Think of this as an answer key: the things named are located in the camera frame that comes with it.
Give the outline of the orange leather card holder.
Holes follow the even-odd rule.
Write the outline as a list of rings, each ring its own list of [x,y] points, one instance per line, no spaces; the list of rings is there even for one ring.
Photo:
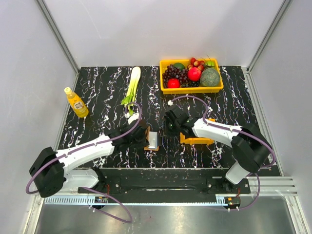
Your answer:
[[[146,139],[148,141],[148,145],[144,147],[145,151],[158,151],[160,144],[160,134],[159,132],[154,132],[151,130],[149,126],[146,130]]]

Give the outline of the small yellow plastic bin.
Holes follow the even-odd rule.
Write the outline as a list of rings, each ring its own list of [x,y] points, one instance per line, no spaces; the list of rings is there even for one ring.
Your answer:
[[[203,144],[203,145],[212,145],[214,140],[204,137],[197,137],[194,133],[191,133],[191,126],[199,120],[198,117],[189,117],[182,125],[181,128],[186,128],[185,131],[180,132],[180,143],[189,144],[189,145],[196,145],[196,144]]]

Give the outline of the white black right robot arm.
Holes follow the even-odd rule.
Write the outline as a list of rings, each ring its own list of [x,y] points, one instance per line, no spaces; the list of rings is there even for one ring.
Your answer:
[[[191,117],[174,105],[165,112],[166,127],[170,133],[188,137],[208,138],[231,147],[236,162],[222,180],[222,188],[228,193],[238,189],[239,183],[249,174],[256,174],[273,149],[257,126],[233,126],[206,118]]]

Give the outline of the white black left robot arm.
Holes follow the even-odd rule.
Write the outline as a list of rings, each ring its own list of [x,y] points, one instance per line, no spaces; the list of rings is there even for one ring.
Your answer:
[[[62,189],[78,187],[102,192],[106,181],[95,169],[78,172],[76,168],[94,159],[110,156],[121,148],[144,148],[148,145],[147,130],[148,127],[142,123],[132,123],[109,130],[94,140],[72,148],[58,151],[52,147],[43,149],[29,169],[31,179],[26,185],[26,193],[39,193],[41,197],[47,198]]]

